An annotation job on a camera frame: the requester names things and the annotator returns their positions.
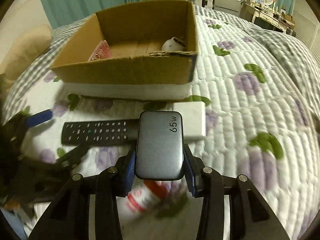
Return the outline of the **white floral quilt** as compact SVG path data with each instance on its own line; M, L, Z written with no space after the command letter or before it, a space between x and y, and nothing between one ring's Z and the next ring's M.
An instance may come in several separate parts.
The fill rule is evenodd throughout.
M288 236L299 239L319 211L319 117L270 53L230 51L236 47L231 41L218 47L212 35L221 26L197 15L196 27L199 55L187 98L206 104L207 135L190 149L225 176L248 176ZM135 119L158 107L86 98L70 92L56 75L50 82L41 78L22 103L19 111L53 111L53 119L32 128L22 146L25 154L47 162L70 150L60 142L67 121Z

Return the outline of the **black remote control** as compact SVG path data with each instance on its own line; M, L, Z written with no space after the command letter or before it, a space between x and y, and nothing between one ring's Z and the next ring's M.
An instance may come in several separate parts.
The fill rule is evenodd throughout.
M61 144L68 146L120 146L137 140L138 119L66 122Z

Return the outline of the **brown cardboard box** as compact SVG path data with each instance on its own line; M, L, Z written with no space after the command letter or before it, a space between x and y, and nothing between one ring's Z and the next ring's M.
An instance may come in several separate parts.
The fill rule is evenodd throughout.
M51 69L70 92L137 100L182 100L189 94L197 59L193 5L150 0L96 12L60 50ZM177 37L185 51L161 51ZM88 61L101 40L112 57Z

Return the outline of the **tan pillow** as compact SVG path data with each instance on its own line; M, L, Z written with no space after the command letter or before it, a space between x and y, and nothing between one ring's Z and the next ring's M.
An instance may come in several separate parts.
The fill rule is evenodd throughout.
M42 24L25 30L15 40L1 62L6 80L13 83L37 57L44 53L52 41L52 28Z

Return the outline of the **white suitcase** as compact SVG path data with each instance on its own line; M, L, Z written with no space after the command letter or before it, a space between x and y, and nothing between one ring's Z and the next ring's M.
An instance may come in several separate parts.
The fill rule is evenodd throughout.
M204 8L213 8L213 0L191 0L192 3L196 6L199 7L204 7Z

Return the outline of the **grey checkered blanket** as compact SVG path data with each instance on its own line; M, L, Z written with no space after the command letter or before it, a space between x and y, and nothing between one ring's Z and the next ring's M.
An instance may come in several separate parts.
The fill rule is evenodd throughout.
M256 55L270 53L297 86L312 115L319 117L319 64L303 42L284 33L259 28L226 12L196 6L195 14L210 24L221 26L212 35L218 39L218 47L221 47L223 41L231 41L236 47L229 48L230 51L254 48ZM22 108L23 97L41 78L45 77L48 82L54 80L50 65L85 21L78 20L53 31L50 46L27 66L8 90L4 100L4 120L9 120Z

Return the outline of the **grey 65w power adapter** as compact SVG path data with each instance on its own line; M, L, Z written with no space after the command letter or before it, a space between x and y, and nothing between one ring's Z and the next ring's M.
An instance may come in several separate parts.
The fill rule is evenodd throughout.
M183 121L175 111L144 111L139 118L135 174L144 180L183 177Z

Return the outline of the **white dressing table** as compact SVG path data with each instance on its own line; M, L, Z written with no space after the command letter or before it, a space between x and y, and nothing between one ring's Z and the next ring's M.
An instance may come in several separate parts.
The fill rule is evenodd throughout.
M291 36L296 35L295 31L292 29L293 25L282 19L280 15L275 15L273 10L270 10L270 8L266 7L263 3L255 4L253 9L252 23L255 23L255 20L259 19L271 25L272 30L274 31L279 31Z

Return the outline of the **white plush toy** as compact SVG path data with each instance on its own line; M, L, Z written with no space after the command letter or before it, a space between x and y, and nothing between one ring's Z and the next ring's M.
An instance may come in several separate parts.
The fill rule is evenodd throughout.
M164 42L161 51L185 51L185 44L177 37L172 37L171 39Z

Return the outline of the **red white small box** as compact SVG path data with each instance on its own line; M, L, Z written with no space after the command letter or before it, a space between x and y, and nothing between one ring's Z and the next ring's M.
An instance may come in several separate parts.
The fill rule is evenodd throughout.
M134 187L125 198L118 198L119 220L133 221L158 206L171 191L171 182L144 180Z

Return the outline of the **grey mini fridge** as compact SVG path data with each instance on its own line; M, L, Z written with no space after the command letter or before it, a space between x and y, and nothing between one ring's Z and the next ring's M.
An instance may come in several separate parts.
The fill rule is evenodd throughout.
M235 16L240 15L241 0L213 0L213 9Z

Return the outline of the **pink patterned card case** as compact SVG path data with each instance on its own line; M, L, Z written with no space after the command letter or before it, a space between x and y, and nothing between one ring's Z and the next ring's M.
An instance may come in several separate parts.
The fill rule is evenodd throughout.
M106 40L101 40L93 53L90 55L88 61L96 61L109 59L112 57L112 52L110 50L110 46Z

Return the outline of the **white charger block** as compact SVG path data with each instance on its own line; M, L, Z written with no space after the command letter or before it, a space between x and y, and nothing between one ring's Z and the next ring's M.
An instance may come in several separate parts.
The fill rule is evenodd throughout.
M198 141L206 137L205 103L175 102L172 110L180 113L183 121L183 135L186 141Z

